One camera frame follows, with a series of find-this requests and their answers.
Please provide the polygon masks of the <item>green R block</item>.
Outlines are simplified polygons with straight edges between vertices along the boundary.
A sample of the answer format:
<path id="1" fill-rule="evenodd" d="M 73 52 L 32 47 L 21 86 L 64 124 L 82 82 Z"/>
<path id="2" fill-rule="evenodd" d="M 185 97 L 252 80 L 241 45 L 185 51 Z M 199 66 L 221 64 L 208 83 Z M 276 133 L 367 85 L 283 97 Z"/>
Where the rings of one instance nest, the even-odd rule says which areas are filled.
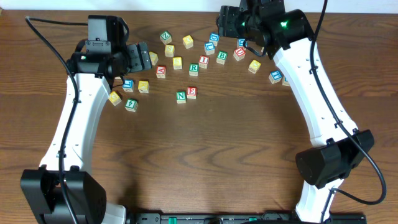
<path id="1" fill-rule="evenodd" d="M 189 75 L 197 77 L 199 72 L 199 65 L 197 63 L 191 63 L 189 66 Z"/>

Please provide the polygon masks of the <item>green N block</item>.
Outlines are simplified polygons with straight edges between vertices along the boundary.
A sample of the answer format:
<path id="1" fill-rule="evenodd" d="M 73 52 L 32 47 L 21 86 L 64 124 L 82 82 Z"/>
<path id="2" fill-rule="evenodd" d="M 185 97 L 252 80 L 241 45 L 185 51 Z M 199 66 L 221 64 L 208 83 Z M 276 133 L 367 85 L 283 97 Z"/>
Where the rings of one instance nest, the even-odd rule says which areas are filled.
<path id="1" fill-rule="evenodd" d="M 185 91 L 176 92 L 176 100 L 178 104 L 184 104 L 187 102 L 187 96 Z"/>

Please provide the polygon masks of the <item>red E block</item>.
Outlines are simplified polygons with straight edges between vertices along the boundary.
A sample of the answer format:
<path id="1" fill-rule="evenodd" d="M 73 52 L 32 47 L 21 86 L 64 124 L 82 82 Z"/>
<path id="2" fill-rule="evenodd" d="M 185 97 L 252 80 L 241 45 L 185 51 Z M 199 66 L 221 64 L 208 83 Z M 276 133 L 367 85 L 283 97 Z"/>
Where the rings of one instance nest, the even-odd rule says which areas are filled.
<path id="1" fill-rule="evenodd" d="M 197 98 L 197 87 L 189 86 L 187 88 L 187 98 L 196 99 Z"/>

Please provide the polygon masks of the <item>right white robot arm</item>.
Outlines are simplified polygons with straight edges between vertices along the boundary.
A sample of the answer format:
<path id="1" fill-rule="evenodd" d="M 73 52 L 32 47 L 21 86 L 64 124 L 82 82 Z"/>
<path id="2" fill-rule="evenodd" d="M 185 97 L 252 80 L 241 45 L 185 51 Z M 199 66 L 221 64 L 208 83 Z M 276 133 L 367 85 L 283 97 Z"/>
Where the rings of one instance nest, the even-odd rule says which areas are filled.
<path id="1" fill-rule="evenodd" d="M 336 190 L 374 145 L 370 130 L 360 131 L 340 103 L 323 68 L 314 33 L 299 9 L 283 1 L 242 1 L 222 6 L 216 19 L 223 37 L 263 47 L 286 77 L 305 118 L 312 147 L 296 155 L 304 185 L 294 214 L 282 223 L 365 223 L 364 215 L 333 215 Z"/>

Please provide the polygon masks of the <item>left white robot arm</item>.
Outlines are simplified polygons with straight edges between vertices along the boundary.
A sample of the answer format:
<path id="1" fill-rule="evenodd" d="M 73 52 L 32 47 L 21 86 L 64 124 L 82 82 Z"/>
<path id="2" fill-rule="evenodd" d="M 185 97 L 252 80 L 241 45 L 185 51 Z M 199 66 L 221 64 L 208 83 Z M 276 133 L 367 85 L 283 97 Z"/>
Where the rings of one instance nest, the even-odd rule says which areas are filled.
<path id="1" fill-rule="evenodd" d="M 52 143 L 38 168 L 23 171 L 21 190 L 38 223 L 133 223 L 91 176 L 92 151 L 115 78 L 150 69 L 149 51 L 145 42 L 127 43 L 120 17 L 90 15 L 85 25 L 88 37 L 62 60 L 67 93 Z"/>

